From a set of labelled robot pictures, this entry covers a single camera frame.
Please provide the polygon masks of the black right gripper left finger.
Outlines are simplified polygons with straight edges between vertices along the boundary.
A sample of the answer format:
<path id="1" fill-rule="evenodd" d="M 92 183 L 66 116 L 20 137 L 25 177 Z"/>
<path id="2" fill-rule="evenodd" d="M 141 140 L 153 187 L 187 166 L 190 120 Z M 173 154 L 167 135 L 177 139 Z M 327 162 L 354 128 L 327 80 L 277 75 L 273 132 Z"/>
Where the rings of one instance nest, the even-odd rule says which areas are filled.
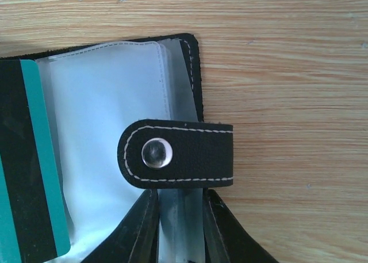
<path id="1" fill-rule="evenodd" d="M 83 262 L 158 262 L 159 200 L 145 190 L 116 229 Z"/>

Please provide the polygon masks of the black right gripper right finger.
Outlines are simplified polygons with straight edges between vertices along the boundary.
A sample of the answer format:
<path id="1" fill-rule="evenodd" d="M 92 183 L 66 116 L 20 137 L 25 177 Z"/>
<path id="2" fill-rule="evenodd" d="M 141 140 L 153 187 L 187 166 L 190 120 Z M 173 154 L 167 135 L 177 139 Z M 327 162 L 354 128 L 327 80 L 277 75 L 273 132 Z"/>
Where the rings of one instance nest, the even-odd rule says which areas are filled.
<path id="1" fill-rule="evenodd" d="M 213 189 L 203 191 L 206 262 L 277 262 L 242 227 Z"/>

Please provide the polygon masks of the black leather card holder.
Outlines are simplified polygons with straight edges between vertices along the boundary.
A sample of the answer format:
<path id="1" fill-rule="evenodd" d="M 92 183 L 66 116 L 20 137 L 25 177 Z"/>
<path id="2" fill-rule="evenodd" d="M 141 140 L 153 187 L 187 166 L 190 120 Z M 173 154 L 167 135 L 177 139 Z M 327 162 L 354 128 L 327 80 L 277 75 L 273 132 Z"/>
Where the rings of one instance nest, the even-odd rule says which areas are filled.
<path id="1" fill-rule="evenodd" d="M 83 262 L 147 189 L 158 192 L 158 262 L 206 262 L 203 190 L 233 183 L 233 129 L 203 121 L 195 38 L 2 60 L 40 72 L 70 240 L 46 262 Z"/>

